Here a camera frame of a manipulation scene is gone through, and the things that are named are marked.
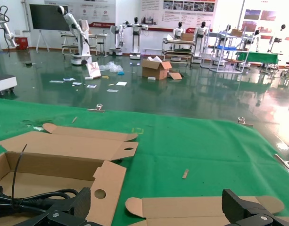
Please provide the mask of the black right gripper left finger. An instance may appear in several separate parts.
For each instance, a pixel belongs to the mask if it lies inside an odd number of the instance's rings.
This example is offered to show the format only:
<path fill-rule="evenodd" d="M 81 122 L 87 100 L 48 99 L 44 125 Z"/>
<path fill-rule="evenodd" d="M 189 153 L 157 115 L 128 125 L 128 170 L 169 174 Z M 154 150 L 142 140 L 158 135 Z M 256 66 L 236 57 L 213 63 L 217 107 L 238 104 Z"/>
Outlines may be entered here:
<path fill-rule="evenodd" d="M 96 226 L 87 221 L 91 207 L 90 188 L 83 188 L 75 197 L 55 200 L 44 213 L 24 222 L 25 226 Z"/>

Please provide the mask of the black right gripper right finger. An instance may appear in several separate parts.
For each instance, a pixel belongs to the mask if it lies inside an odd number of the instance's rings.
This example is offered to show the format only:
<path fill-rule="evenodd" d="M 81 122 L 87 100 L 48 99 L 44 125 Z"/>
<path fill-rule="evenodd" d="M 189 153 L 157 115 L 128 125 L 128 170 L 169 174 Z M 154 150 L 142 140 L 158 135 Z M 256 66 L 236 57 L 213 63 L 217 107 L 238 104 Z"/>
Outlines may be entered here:
<path fill-rule="evenodd" d="M 243 200 L 230 189 L 222 192 L 222 211 L 231 226 L 289 226 L 261 204 Z"/>

